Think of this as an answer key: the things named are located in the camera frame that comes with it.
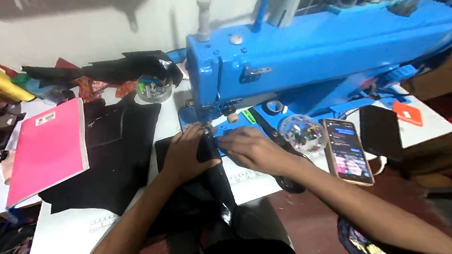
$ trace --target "phone screen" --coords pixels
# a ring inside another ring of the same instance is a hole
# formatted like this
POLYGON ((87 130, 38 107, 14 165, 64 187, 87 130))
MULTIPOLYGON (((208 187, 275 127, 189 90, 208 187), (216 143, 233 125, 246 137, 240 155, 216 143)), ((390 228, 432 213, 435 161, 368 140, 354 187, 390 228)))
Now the phone screen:
POLYGON ((339 177, 362 183, 373 183, 355 125, 333 119, 325 119, 325 124, 339 177))

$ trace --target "white wall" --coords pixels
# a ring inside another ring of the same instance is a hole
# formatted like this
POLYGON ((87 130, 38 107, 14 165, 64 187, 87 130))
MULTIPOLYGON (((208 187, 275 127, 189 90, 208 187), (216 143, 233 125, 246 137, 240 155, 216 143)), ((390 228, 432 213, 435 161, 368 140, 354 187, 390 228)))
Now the white wall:
MULTIPOLYGON (((212 0, 211 21, 223 26, 251 23, 255 4, 256 0, 212 0)), ((0 17, 0 64, 16 70, 22 65, 52 67, 62 57, 85 66, 121 58, 122 52, 166 52, 185 47, 185 36, 198 28, 196 0, 146 0, 136 17, 136 33, 125 13, 112 6, 6 21, 0 17)))

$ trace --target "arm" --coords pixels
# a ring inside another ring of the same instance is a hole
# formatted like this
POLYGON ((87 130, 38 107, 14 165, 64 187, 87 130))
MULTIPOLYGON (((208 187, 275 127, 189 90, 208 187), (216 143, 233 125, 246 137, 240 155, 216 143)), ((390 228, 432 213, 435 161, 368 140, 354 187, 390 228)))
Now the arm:
POLYGON ((220 139, 238 164, 289 177, 380 242, 426 254, 452 253, 452 239, 418 217, 289 154, 255 128, 220 139))
POLYGON ((204 130, 189 126, 171 141, 162 172, 146 187, 138 201, 100 242, 93 254, 139 253, 146 233, 173 191, 184 182, 221 162, 196 160, 196 151, 204 130))

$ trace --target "yellow fabric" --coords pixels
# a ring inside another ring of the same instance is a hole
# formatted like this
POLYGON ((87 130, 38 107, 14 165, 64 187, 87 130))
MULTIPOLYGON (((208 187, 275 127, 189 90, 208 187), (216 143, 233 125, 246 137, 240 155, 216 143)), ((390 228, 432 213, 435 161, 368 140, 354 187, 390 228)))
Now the yellow fabric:
POLYGON ((24 89, 14 85, 9 77, 0 71, 0 90, 1 93, 10 97, 15 101, 30 101, 34 99, 34 95, 24 89))

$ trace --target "black scissors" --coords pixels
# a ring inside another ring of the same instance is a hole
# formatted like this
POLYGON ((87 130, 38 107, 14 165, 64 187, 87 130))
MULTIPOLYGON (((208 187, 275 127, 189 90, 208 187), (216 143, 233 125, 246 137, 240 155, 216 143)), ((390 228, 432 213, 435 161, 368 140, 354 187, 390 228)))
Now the black scissors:
MULTIPOLYGON (((248 111, 253 115, 257 124, 259 124, 259 126, 262 128, 262 130, 265 132, 265 134, 267 134, 267 136, 273 142, 275 142, 278 146, 282 147, 287 152, 297 155, 297 156, 304 157, 309 162, 314 164, 312 162, 312 160, 310 160, 306 155, 296 151, 292 147, 292 145, 289 142, 287 142, 275 128, 271 127, 270 124, 254 108, 249 108, 248 111)), ((283 177, 283 176, 273 176, 273 177, 276 179, 276 182, 278 183, 278 185, 283 190, 285 190, 289 193, 296 194, 296 193, 302 193, 305 191, 305 188, 303 186, 299 185, 295 181, 288 179, 287 177, 283 177)))

